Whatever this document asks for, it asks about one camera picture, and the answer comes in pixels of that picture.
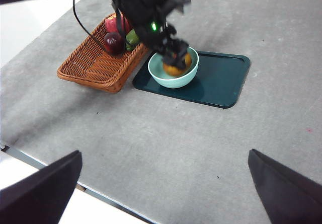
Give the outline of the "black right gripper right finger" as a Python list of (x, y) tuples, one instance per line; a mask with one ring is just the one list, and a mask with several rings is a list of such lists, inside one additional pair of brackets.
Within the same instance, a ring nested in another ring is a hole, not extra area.
[(321, 223), (321, 184), (256, 149), (248, 166), (271, 223)]

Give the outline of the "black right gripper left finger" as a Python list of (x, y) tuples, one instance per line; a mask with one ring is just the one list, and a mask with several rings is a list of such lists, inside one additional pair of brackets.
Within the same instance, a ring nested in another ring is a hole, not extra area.
[(1, 190), (1, 223), (59, 223), (82, 165), (74, 151)]

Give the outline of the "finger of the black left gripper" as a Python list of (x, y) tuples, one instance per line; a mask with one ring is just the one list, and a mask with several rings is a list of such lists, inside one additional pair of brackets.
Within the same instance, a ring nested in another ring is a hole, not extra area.
[(173, 54), (173, 55), (164, 55), (163, 58), (162, 58), (162, 61), (166, 65), (176, 66), (177, 57), (176, 57), (175, 54)]
[(187, 51), (180, 52), (177, 54), (177, 68), (184, 70), (188, 67), (188, 61), (186, 60)]

